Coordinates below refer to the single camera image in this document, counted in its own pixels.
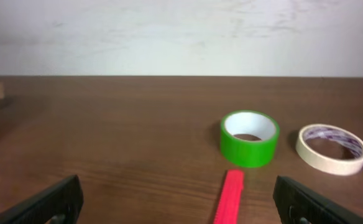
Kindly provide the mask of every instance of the red object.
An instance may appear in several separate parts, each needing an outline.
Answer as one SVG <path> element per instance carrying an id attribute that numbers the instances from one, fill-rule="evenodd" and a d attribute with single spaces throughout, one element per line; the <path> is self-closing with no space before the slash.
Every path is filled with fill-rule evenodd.
<path id="1" fill-rule="evenodd" d="M 214 218 L 214 224 L 236 224 L 241 200 L 241 192 L 244 188 L 244 173 L 241 170 L 227 171 L 221 197 Z"/>

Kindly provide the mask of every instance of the white tape roll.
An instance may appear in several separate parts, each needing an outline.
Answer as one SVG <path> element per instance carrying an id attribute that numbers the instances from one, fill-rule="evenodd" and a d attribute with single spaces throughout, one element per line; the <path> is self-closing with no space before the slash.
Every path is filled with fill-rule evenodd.
<path id="1" fill-rule="evenodd" d="M 333 159 L 314 151 L 306 143 L 307 140 L 314 138 L 336 141 L 348 148 L 354 159 Z M 363 141 L 355 134 L 332 125 L 311 124 L 300 129 L 296 151 L 307 164 L 330 174 L 352 175 L 363 167 Z"/>

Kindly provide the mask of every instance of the green tape roll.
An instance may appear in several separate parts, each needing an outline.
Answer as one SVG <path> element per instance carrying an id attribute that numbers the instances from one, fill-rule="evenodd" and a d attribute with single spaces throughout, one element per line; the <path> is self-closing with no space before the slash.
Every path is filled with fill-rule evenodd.
<path id="1" fill-rule="evenodd" d="M 266 114 L 242 110 L 227 114 L 221 121 L 220 149 L 235 165 L 260 167 L 273 158 L 280 128 Z M 251 134 L 261 141 L 247 141 L 234 137 L 236 134 Z"/>

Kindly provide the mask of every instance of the wooden table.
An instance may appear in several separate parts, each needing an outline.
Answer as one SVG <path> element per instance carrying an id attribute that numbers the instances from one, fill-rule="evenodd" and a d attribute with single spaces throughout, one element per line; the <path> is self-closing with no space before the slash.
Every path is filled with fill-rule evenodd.
<path id="1" fill-rule="evenodd" d="M 261 111 L 281 129 L 272 162 L 242 169 L 239 223 L 280 223 L 275 179 L 289 176 L 363 216 L 363 170 L 338 177 L 294 150 L 296 132 L 328 123 L 363 140 L 363 79 L 1 77 L 0 212 L 78 174 L 79 222 L 211 223 L 223 177 L 219 120 Z"/>

